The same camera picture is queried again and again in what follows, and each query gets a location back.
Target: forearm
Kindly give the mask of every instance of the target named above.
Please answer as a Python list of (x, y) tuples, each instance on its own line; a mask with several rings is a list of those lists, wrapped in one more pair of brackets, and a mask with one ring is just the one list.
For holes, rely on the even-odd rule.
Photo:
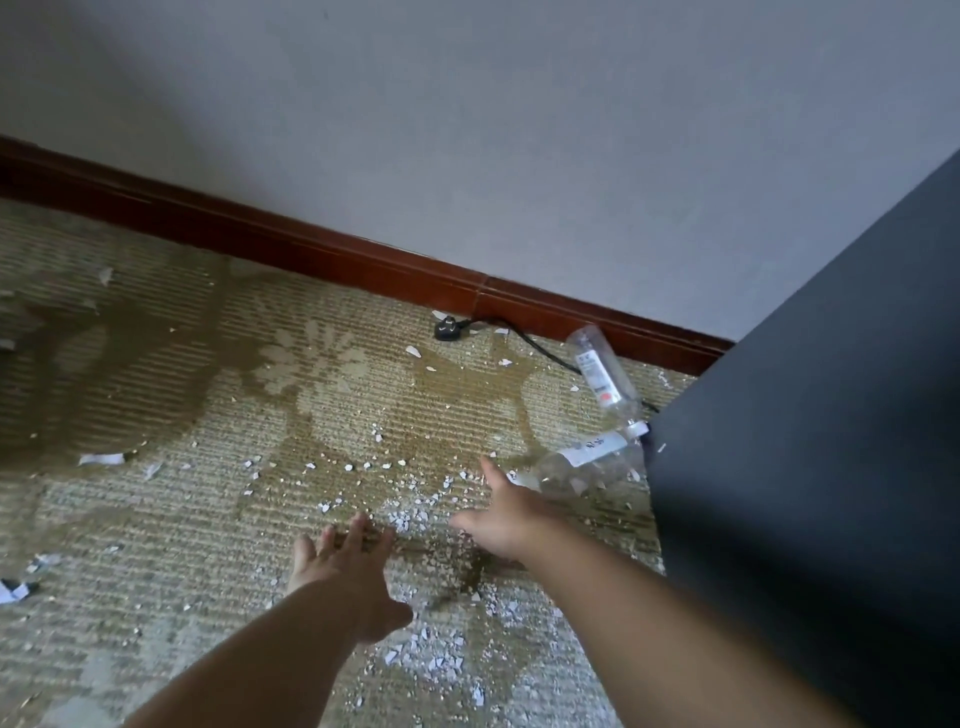
[(356, 646), (355, 606), (343, 579), (298, 589), (171, 682), (126, 728), (315, 728)]
[(521, 561), (563, 610), (627, 726), (848, 725), (806, 684), (631, 559), (559, 521)]

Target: floor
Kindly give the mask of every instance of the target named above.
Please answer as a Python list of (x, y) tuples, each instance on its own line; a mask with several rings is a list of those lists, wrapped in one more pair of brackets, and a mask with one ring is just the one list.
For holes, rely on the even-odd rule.
[[(416, 619), (351, 659), (323, 725), (617, 724), (540, 589), (445, 525), (484, 501), (481, 453), (521, 468), (605, 428), (578, 377), (515, 335), (439, 343), (428, 309), (7, 201), (0, 291), (0, 576), (35, 583), (0, 605), (0, 726), (115, 725), (358, 508), (400, 528)], [(626, 366), (661, 405), (691, 381)], [(642, 485), (569, 510), (661, 569)], [(60, 560), (25, 572), (37, 554)]]

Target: power cord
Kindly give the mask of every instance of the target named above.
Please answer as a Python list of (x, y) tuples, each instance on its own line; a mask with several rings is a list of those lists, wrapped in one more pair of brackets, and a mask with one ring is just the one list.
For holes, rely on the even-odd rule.
[[(438, 321), (433, 327), (433, 336), (438, 341), (459, 341), (461, 336), (463, 336), (464, 331), (473, 324), (493, 324), (495, 326), (504, 326), (513, 331), (517, 336), (527, 342), (527, 344), (532, 346), (538, 352), (546, 356), (550, 361), (554, 362), (555, 364), (559, 364), (564, 369), (567, 369), (576, 375), (583, 376), (583, 372), (581, 372), (576, 366), (567, 361), (563, 361), (556, 354), (547, 351), (544, 347), (527, 336), (527, 334), (524, 333), (519, 326), (501, 316), (489, 316), (478, 319), (463, 319), (462, 321), (457, 321), (453, 316), (447, 316), (446, 318)], [(643, 406), (647, 409), (658, 414), (660, 413), (660, 408), (655, 404), (652, 404), (644, 398), (641, 398), (640, 400), (643, 402)]]

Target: wooden baseboard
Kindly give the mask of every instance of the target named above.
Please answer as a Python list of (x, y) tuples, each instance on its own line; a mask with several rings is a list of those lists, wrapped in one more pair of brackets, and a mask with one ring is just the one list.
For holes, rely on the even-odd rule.
[(691, 375), (732, 342), (497, 279), (0, 136), (0, 197), (75, 212), (179, 243), (463, 316), (502, 316), (565, 339), (597, 324), (622, 355)]

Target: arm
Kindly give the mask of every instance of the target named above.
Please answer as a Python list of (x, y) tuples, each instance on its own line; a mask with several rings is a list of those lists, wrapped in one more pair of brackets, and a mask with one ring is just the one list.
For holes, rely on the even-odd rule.
[(287, 597), (174, 679), (125, 727), (314, 728), (353, 648), (413, 618), (409, 606), (390, 599), (383, 579), (393, 532), (363, 553), (365, 526), (357, 514), (339, 550), (333, 526), (319, 550), (301, 536)]
[(451, 525), (521, 562), (563, 610), (625, 726), (849, 726), (758, 645), (659, 575), (557, 518), (486, 459), (487, 511)]

